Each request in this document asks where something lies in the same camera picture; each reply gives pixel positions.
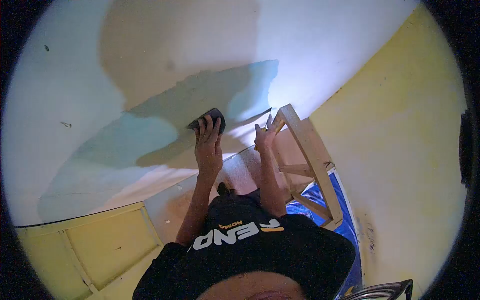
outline blue tarp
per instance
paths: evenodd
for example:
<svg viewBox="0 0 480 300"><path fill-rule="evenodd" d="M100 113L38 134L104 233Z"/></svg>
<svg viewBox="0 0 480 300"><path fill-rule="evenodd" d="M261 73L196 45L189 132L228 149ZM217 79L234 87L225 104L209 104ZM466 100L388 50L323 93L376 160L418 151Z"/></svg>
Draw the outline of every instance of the blue tarp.
<svg viewBox="0 0 480 300"><path fill-rule="evenodd" d="M350 274L348 275L345 281L345 284L343 285L343 287L340 289L340 292L338 293L337 298L341 298L345 295L345 293L351 287L353 287L353 289L351 290L353 292L356 290L362 289L362 277L361 277L362 270L361 270L361 263L360 263L360 251L359 251L359 246L357 241L357 233L355 232L355 227L353 226L350 213L348 212L348 207L345 201L345 197L340 188L340 184L338 183L338 180L335 177L335 174L332 173L330 174L329 177L332 182L333 188L335 190L336 196L338 197L338 202L340 203L340 207L342 208L342 211L343 211L343 223L337 229L335 229L335 232L338 234L341 234L342 236L346 237L349 241L351 241L355 246L355 251L357 253L357 256L355 257L355 261L353 263L353 267L350 271ZM320 204L321 206L326 207L324 198L322 197L322 193L320 193L320 189L316 183L311 187L309 187L306 191L304 191L302 193L302 196ZM324 219L317 216L317 214L313 213L311 210L301 205L297 201L293 201L292 203L287 205L287 213L305 215L310 219L312 219L318 226L320 226L325 221Z"/></svg>

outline black shirt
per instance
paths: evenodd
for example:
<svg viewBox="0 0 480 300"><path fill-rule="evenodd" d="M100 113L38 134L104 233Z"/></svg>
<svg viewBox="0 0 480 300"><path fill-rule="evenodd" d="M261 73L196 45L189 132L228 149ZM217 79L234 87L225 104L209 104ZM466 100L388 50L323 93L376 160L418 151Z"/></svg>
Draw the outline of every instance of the black shirt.
<svg viewBox="0 0 480 300"><path fill-rule="evenodd" d="M232 276L274 272L298 282L310 299L333 299L355 259L353 244L302 215L273 217L259 191L217 197L190 248L169 243L152 261L133 299L196 299Z"/></svg>

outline right hand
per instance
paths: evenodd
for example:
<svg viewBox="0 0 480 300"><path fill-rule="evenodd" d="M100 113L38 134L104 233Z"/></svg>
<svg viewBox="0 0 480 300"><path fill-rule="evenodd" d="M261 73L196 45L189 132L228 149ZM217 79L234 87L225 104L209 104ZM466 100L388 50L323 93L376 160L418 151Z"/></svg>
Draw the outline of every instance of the right hand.
<svg viewBox="0 0 480 300"><path fill-rule="evenodd" d="M258 152L260 152L260 154L270 151L272 148L273 139L276 136L277 128L277 126L272 124L272 121L272 115L269 115L267 120L267 131L263 131L258 124L255 124L255 131L257 131L255 144L257 145Z"/></svg>
<svg viewBox="0 0 480 300"><path fill-rule="evenodd" d="M195 156L197 158L199 176L213 178L213 181L215 181L223 167L222 148L220 147L222 135L218 134L222 120L217 118L214 126L212 117L206 115L205 119L207 121L206 127L204 121L199 119L200 130L195 128L197 139Z"/></svg>

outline wooden ladder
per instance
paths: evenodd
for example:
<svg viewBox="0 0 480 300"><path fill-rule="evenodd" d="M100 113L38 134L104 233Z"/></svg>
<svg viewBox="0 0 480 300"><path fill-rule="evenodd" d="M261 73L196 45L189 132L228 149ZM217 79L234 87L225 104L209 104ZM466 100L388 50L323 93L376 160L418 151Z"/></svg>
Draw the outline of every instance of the wooden ladder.
<svg viewBox="0 0 480 300"><path fill-rule="evenodd" d="M327 207L325 208L303 197L300 194L302 191L292 190L292 187L290 187L291 196L300 204L326 220L320 227L331 231L335 230L342 224L343 213L332 182L328 176L326 166L318 155L320 152L327 153L322 139L315 128L313 128L309 119L304 121L300 120L291 104L280 108L275 116L273 124L278 126L277 132L279 132L285 125L288 126L293 138L300 148L300 151L307 161L304 165L285 166L279 163L278 158L276 157L276 162L280 171L314 178L320 188L320 192L322 193Z"/></svg>

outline sanding block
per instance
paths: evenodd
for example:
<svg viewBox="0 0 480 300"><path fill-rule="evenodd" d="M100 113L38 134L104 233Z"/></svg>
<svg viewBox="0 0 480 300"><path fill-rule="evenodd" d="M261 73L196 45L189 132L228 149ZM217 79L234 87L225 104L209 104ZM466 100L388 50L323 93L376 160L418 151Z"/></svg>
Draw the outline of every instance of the sanding block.
<svg viewBox="0 0 480 300"><path fill-rule="evenodd" d="M204 125L206 126L207 125L207 120L205 119L206 115L210 115L210 117L212 117L214 126L215 126L216 119L221 118L222 122L220 123L220 131L219 131L218 134L222 134L223 131L225 130L225 126L227 124L225 123L225 118L223 117L222 113L217 108L211 109L208 112L204 113L203 115L199 116L195 121L190 123L187 126L187 128L192 129L192 130L194 130L196 128L196 129L200 130L200 125L198 124L199 119L203 119L204 120Z"/></svg>

